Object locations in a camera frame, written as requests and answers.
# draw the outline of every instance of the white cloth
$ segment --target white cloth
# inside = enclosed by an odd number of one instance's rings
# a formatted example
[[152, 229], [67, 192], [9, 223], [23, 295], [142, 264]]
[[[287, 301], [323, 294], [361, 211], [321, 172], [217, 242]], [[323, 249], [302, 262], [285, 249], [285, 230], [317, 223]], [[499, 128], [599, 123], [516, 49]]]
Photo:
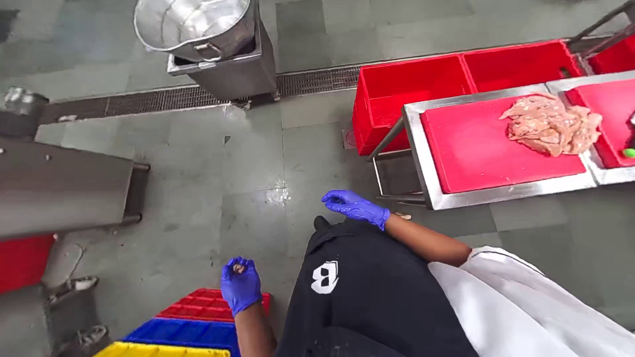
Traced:
[[503, 249], [429, 267], [480, 357], [635, 356], [635, 335]]

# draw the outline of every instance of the black apron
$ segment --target black apron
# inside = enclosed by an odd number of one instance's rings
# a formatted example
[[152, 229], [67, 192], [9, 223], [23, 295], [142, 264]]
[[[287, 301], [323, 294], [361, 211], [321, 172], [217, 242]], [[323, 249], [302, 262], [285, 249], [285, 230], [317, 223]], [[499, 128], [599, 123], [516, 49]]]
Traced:
[[366, 222], [315, 232], [276, 356], [474, 356], [427, 262]]

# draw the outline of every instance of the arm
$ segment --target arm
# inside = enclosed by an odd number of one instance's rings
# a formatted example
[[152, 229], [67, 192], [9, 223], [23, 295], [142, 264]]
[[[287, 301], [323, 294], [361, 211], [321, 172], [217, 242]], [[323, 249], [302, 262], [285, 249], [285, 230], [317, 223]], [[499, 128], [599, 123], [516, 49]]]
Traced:
[[467, 261], [472, 248], [465, 243], [437, 233], [424, 226], [391, 214], [385, 229], [394, 239], [402, 242], [429, 262], [442, 262], [460, 266]]
[[273, 356], [277, 342], [260, 303], [260, 277], [253, 260], [236, 257], [223, 266], [220, 290], [234, 315], [241, 356]]
[[265, 317], [262, 304], [252, 304], [236, 314], [236, 334], [243, 357], [270, 357], [276, 350], [274, 332]]
[[387, 208], [379, 207], [352, 191], [331, 190], [324, 195], [322, 202], [331, 211], [352, 219], [365, 220], [386, 230], [394, 239], [429, 262], [459, 266], [472, 251], [456, 239], [391, 214]]

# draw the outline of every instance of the shoe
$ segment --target shoe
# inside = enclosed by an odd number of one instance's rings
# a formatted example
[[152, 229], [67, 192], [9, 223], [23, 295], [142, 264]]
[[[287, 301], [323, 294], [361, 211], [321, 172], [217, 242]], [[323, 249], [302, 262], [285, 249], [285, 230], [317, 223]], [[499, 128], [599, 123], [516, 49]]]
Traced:
[[316, 218], [313, 220], [313, 228], [315, 228], [316, 231], [330, 226], [331, 224], [323, 216], [316, 216]]
[[82, 278], [71, 279], [66, 281], [63, 286], [58, 288], [55, 293], [49, 295], [48, 302], [51, 306], [58, 304], [60, 301], [71, 297], [82, 290], [87, 290], [97, 285], [99, 277], [95, 275], [88, 275]]
[[88, 331], [77, 332], [77, 343], [83, 350], [90, 349], [91, 346], [99, 343], [108, 335], [108, 327], [106, 325], [97, 325], [88, 329]]

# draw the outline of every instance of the blue crate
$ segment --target blue crate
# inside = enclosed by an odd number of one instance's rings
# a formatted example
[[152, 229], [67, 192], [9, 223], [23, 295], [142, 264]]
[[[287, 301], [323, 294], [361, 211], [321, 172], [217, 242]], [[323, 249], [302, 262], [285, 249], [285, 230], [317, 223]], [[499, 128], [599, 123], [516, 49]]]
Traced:
[[236, 326], [230, 322], [153, 318], [122, 339], [124, 342], [227, 349], [240, 357]]

